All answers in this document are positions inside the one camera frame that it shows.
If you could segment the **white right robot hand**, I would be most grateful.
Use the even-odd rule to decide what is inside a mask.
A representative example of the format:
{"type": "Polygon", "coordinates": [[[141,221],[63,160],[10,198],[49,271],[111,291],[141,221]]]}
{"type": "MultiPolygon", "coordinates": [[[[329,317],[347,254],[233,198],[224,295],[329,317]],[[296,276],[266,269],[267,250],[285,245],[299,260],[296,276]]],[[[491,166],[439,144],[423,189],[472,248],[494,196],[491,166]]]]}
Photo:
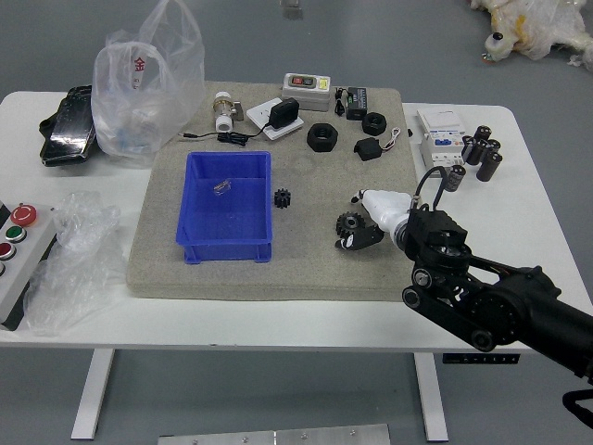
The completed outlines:
{"type": "Polygon", "coordinates": [[[408,194],[365,189],[360,190],[351,202],[362,205],[372,224],[368,225],[364,217],[355,211],[341,214],[335,224],[339,237],[335,242],[336,248],[361,250],[379,243],[388,235],[395,246],[404,249],[411,202],[408,194]]]}

